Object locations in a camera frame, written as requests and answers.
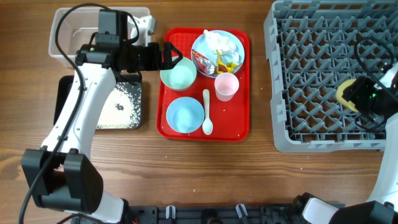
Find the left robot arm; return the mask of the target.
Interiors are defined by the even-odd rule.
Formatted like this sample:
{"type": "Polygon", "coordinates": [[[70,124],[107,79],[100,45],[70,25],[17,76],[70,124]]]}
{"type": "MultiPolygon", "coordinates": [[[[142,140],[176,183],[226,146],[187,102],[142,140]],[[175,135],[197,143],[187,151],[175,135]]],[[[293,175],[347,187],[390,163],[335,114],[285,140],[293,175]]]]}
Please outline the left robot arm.
{"type": "Polygon", "coordinates": [[[139,45],[138,37],[129,38],[132,19],[128,12],[99,7],[98,31],[70,60],[74,80],[57,122],[38,150],[22,156],[29,185],[25,198],[39,208],[96,223],[137,221],[127,200],[104,190],[103,178],[90,162],[93,136],[122,71],[170,70],[183,55],[170,42],[139,45]]]}

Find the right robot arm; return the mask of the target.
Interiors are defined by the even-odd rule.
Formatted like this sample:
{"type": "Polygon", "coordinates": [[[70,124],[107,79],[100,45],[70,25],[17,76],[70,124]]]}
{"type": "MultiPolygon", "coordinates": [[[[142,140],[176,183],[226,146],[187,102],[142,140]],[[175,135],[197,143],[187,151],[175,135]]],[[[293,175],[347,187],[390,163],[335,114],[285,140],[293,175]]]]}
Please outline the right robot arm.
{"type": "Polygon", "coordinates": [[[370,112],[386,119],[386,145],[376,184],[365,203],[344,208],[308,193],[299,195],[289,210],[289,222],[397,223],[397,64],[384,69],[379,83],[366,77],[343,82],[336,99],[362,115],[370,112]]]}

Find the yellow foil wrapper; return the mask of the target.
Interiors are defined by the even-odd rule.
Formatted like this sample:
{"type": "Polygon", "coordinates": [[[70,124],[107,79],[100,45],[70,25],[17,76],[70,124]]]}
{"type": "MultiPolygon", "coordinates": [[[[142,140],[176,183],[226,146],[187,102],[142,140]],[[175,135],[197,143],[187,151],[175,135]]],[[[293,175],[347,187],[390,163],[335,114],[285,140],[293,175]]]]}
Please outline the yellow foil wrapper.
{"type": "Polygon", "coordinates": [[[216,72],[217,74],[222,73],[233,73],[235,68],[239,68],[241,63],[236,64],[234,62],[228,62],[227,64],[223,63],[222,56],[218,50],[216,50],[217,58],[216,58],[216,72]]]}

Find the yellow plastic cup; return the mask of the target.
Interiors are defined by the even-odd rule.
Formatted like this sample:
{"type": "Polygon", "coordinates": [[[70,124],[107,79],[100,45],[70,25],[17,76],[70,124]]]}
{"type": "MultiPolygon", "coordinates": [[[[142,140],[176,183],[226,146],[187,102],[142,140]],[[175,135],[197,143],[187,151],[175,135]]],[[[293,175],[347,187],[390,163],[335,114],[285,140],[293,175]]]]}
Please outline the yellow plastic cup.
{"type": "Polygon", "coordinates": [[[336,99],[339,103],[341,103],[343,106],[345,106],[346,108],[350,109],[351,111],[354,111],[355,113],[358,113],[359,111],[355,108],[355,105],[353,102],[351,101],[346,101],[343,98],[343,91],[346,90],[349,86],[351,86],[354,82],[356,81],[356,79],[350,79],[350,80],[346,80],[344,81],[338,88],[336,91],[336,99]]]}

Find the mint green bowl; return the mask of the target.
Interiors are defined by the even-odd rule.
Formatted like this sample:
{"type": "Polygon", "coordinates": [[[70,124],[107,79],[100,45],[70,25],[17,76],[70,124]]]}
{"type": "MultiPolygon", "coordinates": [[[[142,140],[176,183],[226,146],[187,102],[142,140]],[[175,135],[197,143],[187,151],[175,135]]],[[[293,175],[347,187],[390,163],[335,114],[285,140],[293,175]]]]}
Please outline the mint green bowl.
{"type": "Polygon", "coordinates": [[[190,88],[196,77],[196,66],[186,57],[181,59],[173,69],[160,71],[162,83],[175,91],[184,91],[190,88]]]}

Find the light blue bowl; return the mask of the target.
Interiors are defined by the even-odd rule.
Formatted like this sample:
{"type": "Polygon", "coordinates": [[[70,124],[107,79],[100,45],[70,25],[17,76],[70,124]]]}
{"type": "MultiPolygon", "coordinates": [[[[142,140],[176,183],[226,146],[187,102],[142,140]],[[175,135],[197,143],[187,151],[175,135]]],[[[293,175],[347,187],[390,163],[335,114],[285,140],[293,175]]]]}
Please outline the light blue bowl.
{"type": "Polygon", "coordinates": [[[176,132],[189,134],[201,127],[205,111],[201,103],[188,96],[177,98],[166,111],[168,125],[176,132]]]}

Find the white rice pile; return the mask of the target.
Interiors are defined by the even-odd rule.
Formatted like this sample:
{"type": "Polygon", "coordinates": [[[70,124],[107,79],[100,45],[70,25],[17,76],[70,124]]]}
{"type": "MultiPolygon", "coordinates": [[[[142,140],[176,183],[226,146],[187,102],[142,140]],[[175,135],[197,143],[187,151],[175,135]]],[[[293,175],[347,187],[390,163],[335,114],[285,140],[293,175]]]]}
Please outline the white rice pile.
{"type": "Polygon", "coordinates": [[[118,82],[103,106],[97,129],[137,129],[141,125],[142,83],[118,82]]]}

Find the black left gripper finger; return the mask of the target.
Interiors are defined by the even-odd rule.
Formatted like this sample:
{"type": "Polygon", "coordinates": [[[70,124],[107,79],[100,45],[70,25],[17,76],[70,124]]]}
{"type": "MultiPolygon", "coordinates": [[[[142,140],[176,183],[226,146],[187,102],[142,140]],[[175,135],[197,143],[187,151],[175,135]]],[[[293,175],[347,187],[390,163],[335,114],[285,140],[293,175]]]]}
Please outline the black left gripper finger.
{"type": "Polygon", "coordinates": [[[172,54],[176,53],[179,59],[183,58],[183,54],[171,42],[164,42],[164,59],[171,59],[172,54]]]}
{"type": "Polygon", "coordinates": [[[172,57],[164,60],[164,70],[173,69],[183,58],[182,57],[172,57]]]}

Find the red foil wrapper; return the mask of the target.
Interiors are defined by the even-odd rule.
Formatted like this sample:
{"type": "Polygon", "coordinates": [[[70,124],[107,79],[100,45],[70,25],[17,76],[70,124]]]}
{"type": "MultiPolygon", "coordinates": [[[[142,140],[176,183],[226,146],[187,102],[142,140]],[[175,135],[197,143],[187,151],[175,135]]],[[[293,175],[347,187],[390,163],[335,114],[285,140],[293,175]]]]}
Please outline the red foil wrapper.
{"type": "Polygon", "coordinates": [[[213,76],[215,74],[215,64],[204,55],[192,49],[192,59],[197,69],[204,75],[213,76]]]}

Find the pink plastic cup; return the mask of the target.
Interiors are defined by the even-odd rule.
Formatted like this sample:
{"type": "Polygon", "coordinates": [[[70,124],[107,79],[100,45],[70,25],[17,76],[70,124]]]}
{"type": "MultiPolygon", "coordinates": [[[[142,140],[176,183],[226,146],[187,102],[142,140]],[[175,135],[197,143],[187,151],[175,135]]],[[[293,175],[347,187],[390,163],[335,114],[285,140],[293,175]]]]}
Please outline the pink plastic cup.
{"type": "Polygon", "coordinates": [[[239,80],[232,73],[219,74],[215,79],[216,97],[220,101],[229,101],[239,89],[239,80]]]}

